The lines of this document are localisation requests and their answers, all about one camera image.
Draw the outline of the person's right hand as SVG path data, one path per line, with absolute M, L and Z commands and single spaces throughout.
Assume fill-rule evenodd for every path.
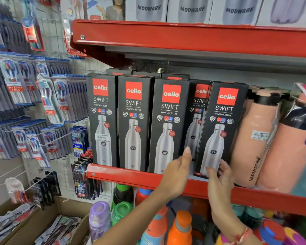
M 217 185 L 208 185 L 208 199 L 211 206 L 212 219 L 213 217 L 236 216 L 231 206 L 234 177 L 230 166 L 224 160 L 220 161 L 217 177 L 219 178 Z

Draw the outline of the black steel bottle carton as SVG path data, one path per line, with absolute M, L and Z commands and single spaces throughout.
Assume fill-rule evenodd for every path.
M 213 81 L 210 86 L 194 171 L 195 176 L 206 179 L 206 167 L 218 171 L 221 159 L 230 162 L 249 89 L 245 83 Z

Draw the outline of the person's right forearm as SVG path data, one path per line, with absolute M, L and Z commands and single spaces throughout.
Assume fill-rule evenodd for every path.
M 213 221 L 228 241 L 223 245 L 263 245 L 252 229 L 245 226 L 236 216 L 213 217 Z

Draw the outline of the dark teal bottle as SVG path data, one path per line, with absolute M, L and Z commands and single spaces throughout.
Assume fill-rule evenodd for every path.
M 241 206 L 237 204 L 232 204 L 231 206 L 235 215 L 240 219 L 242 223 L 244 223 L 252 230 L 255 230 L 257 227 L 259 227 L 264 216 L 261 209 L 251 206 Z

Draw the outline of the red metal shelf board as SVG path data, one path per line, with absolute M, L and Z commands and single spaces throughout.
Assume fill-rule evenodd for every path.
M 90 164 L 87 168 L 87 177 L 145 189 L 155 189 L 162 179 L 162 174 Z M 183 195 L 208 199 L 208 182 L 203 181 L 202 178 L 199 180 L 189 179 Z M 306 216 L 306 198 L 290 194 L 234 187 L 231 202 Z
M 306 28 L 74 20 L 70 45 L 113 67 L 131 53 L 306 64 Z

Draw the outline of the row of black bottle boxes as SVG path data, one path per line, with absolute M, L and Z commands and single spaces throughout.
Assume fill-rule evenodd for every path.
M 109 68 L 86 82 L 96 164 L 163 174 L 185 147 L 196 159 L 210 81 Z

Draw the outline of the dark bottle with green cap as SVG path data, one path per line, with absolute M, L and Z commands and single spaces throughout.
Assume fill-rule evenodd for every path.
M 113 211 L 114 206 L 121 202 L 128 202 L 132 207 L 134 206 L 134 190 L 132 186 L 118 183 L 115 185 L 110 211 Z

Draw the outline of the purple multicoloured bottle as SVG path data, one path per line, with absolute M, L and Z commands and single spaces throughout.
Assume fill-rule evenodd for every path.
M 290 227 L 284 227 L 285 239 L 282 245 L 306 245 L 306 239 Z

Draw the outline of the purple plastic bottle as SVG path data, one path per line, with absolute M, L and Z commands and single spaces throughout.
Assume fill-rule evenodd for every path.
M 91 243 L 103 236 L 112 226 L 110 206 L 107 202 L 95 202 L 89 212 Z

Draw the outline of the hanging black toothbrush packs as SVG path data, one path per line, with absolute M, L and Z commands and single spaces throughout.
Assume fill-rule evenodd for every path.
M 92 163 L 93 152 L 91 147 L 71 163 L 74 189 L 77 198 L 94 201 L 103 193 L 102 181 L 87 177 L 87 168 Z
M 55 203 L 54 197 L 61 197 L 61 189 L 56 171 L 45 171 L 45 177 L 36 177 L 31 181 L 30 190 L 37 207 L 42 210 Z

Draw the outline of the dark blue toothbrush multipack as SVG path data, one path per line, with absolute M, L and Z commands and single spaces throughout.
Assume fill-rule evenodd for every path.
M 69 129 L 75 157 L 81 157 L 89 147 L 88 128 L 85 126 L 74 125 Z

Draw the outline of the white flask box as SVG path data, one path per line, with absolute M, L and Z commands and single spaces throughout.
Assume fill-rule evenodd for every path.
M 256 25 L 306 28 L 306 0 L 263 0 Z
M 255 25 L 263 0 L 213 0 L 209 24 Z
M 209 24 L 213 0 L 168 0 L 167 23 Z
M 124 0 L 125 20 L 166 22 L 168 0 Z

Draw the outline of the picture printed product box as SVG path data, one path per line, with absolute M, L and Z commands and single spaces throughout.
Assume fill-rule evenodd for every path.
M 86 0 L 89 20 L 125 20 L 125 0 Z

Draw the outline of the hanging white toothbrush packet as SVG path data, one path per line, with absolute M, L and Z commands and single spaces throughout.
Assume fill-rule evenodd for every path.
M 24 186 L 20 180 L 9 177 L 5 180 L 4 184 L 13 204 L 25 204 L 29 202 Z

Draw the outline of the hanging red toothbrush packs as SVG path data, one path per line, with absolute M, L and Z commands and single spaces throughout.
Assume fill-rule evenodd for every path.
M 20 0 L 22 7 L 21 23 L 26 41 L 32 50 L 45 51 L 40 25 L 37 19 L 36 6 L 33 0 Z

